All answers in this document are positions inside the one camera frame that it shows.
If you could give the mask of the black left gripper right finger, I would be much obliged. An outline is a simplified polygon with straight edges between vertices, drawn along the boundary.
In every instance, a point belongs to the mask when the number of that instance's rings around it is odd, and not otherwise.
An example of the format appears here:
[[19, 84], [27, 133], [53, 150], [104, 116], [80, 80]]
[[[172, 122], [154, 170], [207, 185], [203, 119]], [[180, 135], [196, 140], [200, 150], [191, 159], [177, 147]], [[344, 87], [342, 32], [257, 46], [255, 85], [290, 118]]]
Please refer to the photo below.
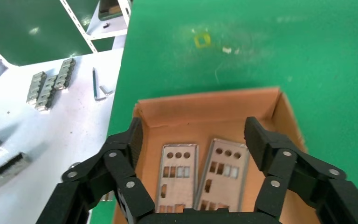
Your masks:
[[247, 117], [244, 139], [265, 179], [254, 210], [279, 219], [286, 192], [315, 209], [322, 224], [358, 224], [358, 188], [346, 173], [301, 151], [287, 135]]

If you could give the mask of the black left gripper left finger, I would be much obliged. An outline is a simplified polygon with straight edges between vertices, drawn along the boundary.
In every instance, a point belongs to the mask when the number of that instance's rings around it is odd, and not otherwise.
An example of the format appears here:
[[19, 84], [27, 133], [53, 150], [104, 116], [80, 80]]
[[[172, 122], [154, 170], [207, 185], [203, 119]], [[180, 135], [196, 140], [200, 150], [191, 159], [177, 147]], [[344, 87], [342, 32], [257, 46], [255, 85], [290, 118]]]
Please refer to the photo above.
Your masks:
[[141, 119], [133, 118], [126, 131], [108, 136], [97, 154], [62, 174], [36, 222], [85, 224], [89, 211], [111, 191], [127, 223], [154, 213], [154, 202], [135, 173], [142, 142]]

